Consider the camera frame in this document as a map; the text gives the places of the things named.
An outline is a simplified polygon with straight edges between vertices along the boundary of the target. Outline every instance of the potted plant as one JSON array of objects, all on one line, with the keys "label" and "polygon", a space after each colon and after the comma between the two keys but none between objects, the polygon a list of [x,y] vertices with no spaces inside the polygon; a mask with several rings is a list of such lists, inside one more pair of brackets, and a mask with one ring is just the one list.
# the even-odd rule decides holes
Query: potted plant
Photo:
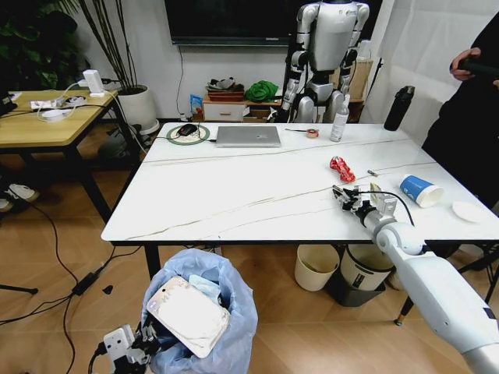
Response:
[{"label": "potted plant", "polygon": [[[93,13],[88,8],[86,0],[79,0],[79,3],[94,36],[115,71],[116,79],[121,85],[118,97],[124,111],[125,120],[129,125],[139,124],[142,127],[140,133],[143,135],[157,131],[159,121],[156,119],[156,111],[154,110],[150,90],[147,86],[137,83],[135,63],[133,62],[126,35],[122,0],[114,1],[114,11],[117,12],[119,19],[118,27],[111,25],[109,19],[110,9],[106,6],[106,0],[92,0]],[[119,35],[125,42],[121,48],[116,41],[115,35]]]},{"label": "potted plant", "polygon": [[0,80],[10,90],[65,89],[84,68],[76,49],[77,0],[0,7]]}]

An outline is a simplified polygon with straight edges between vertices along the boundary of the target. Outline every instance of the black thermos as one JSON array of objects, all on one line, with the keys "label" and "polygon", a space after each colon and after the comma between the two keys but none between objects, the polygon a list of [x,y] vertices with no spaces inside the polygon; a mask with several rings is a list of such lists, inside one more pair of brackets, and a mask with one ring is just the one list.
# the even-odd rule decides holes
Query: black thermos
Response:
[{"label": "black thermos", "polygon": [[405,86],[395,95],[395,100],[391,106],[390,114],[388,115],[387,121],[384,123],[384,127],[389,131],[396,131],[402,119],[404,119],[405,113],[411,105],[412,98],[414,97],[414,91],[416,88],[414,86]]}]

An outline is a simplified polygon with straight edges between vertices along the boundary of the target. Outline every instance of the television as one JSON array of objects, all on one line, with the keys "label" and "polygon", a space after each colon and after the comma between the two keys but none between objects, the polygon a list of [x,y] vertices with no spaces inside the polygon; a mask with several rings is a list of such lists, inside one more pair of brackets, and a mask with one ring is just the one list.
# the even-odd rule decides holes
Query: television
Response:
[{"label": "television", "polygon": [[[361,38],[370,39],[383,0],[362,1],[370,18]],[[165,0],[174,45],[282,46],[296,30],[303,0]]]}]

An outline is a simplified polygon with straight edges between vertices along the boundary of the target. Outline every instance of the computer mouse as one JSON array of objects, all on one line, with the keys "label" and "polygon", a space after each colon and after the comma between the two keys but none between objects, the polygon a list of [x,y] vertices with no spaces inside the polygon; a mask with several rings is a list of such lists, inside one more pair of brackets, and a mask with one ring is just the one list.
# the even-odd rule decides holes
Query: computer mouse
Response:
[{"label": "computer mouse", "polygon": [[184,126],[182,126],[178,131],[177,135],[178,136],[189,136],[193,132],[197,131],[197,126],[193,125],[192,123],[187,123]]}]

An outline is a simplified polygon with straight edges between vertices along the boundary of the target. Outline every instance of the hand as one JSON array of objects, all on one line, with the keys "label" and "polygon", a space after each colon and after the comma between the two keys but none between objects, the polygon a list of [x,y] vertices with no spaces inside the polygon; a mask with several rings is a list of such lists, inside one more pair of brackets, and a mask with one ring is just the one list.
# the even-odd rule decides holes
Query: hand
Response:
[{"label": "hand", "polygon": [[460,70],[459,62],[465,58],[478,58],[482,54],[480,48],[472,48],[459,54],[454,60],[452,60],[451,74],[460,81],[465,81],[474,77],[474,75],[468,70]]}]

